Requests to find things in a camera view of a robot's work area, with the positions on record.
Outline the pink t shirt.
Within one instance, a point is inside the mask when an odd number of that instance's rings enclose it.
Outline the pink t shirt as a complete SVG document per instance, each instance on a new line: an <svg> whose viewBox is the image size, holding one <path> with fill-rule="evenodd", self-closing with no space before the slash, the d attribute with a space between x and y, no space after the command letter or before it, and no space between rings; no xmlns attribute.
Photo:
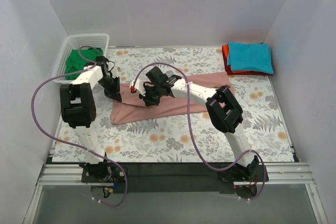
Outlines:
<svg viewBox="0 0 336 224"><path fill-rule="evenodd" d="M234 88L226 72L199 74L187 77L189 81L207 88L218 89L227 85L231 92ZM131 123L149 119L159 119L168 116L183 115L187 113L187 100L185 98L162 97L158 106L145 106L137 94L130 92L129 85L120 84L122 101L112 101L110 115L113 124Z"/></svg>

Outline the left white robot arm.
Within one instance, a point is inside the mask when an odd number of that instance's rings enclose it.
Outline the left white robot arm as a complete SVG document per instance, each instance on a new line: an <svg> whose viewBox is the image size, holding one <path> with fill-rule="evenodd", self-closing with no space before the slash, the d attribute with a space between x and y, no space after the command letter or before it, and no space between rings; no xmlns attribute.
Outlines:
<svg viewBox="0 0 336 224"><path fill-rule="evenodd" d="M96 58L97 65L90 70L93 63L85 65L86 72L81 73L69 84L60 87L61 116L64 122L73 128L79 137L80 145L89 151L105 156L106 152L98 141L93 122L97 116L92 90L96 84L103 87L104 95L121 102L120 78L117 69L108 69L111 61L104 56Z"/></svg>

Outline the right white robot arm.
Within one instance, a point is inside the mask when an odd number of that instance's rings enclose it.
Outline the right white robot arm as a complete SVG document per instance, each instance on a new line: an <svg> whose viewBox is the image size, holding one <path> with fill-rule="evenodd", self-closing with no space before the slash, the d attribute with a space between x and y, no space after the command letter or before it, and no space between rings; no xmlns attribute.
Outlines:
<svg viewBox="0 0 336 224"><path fill-rule="evenodd" d="M235 160L224 168L216 168L206 163L208 168L246 181L257 174L260 158L249 147L242 125L243 110L228 86L206 88L194 84L183 73L169 77L156 66L146 76L150 81L149 85L135 79L130 86L132 91L139 91L139 97L146 106L159 105L163 96L185 98L188 113L191 111L192 102L205 107L212 125L224 133Z"/></svg>

